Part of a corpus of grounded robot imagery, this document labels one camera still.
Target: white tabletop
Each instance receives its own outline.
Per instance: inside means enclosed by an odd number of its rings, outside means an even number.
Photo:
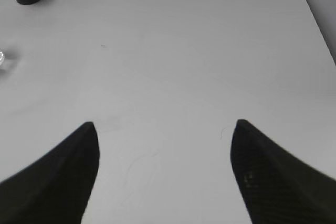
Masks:
[[[336,177],[336,69],[305,0],[0,1],[0,179],[85,121],[89,223],[250,223],[240,118]]]

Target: white table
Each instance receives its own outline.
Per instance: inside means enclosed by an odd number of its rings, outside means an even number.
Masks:
[[[336,178],[336,69],[305,0],[1,0],[0,29],[0,179],[94,121],[83,224],[250,223],[240,118]]]

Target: clear glass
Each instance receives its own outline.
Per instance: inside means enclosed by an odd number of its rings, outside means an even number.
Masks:
[[[4,52],[0,49],[0,66],[2,64],[2,62],[4,62],[5,60],[5,54]]]

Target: dark scratch mark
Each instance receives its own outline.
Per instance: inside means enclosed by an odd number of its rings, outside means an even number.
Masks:
[[[220,139],[223,138],[223,131],[224,131],[226,128],[227,128],[227,127],[225,127],[225,128],[222,129],[222,131],[221,131],[221,133],[220,133]]]

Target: black carbon fiber material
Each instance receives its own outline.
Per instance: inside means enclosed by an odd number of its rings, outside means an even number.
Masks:
[[[231,163],[253,224],[336,224],[336,181],[238,120]]]

